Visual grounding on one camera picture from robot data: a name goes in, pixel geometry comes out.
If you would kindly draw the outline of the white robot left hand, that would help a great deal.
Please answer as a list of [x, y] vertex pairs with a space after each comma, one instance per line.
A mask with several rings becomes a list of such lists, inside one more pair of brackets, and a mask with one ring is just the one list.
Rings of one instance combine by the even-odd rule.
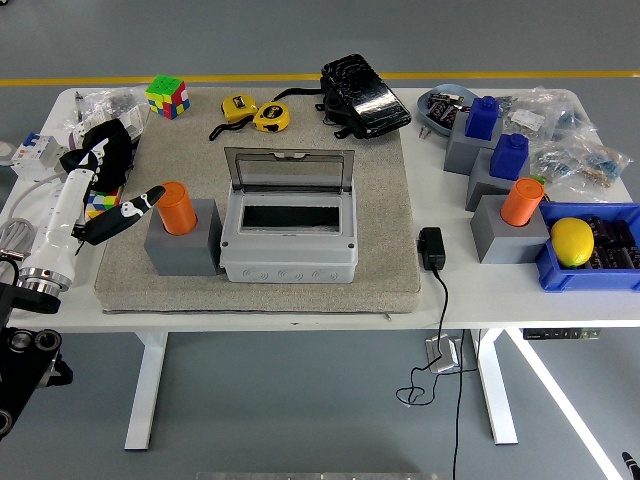
[[87, 194], [107, 172], [107, 144], [102, 140], [82, 154], [79, 165], [68, 174], [46, 225], [36, 235], [32, 253], [20, 269], [21, 286], [53, 294], [68, 290], [75, 278], [76, 255], [81, 246], [98, 245], [128, 229], [165, 193], [163, 186], [155, 186], [82, 224]]

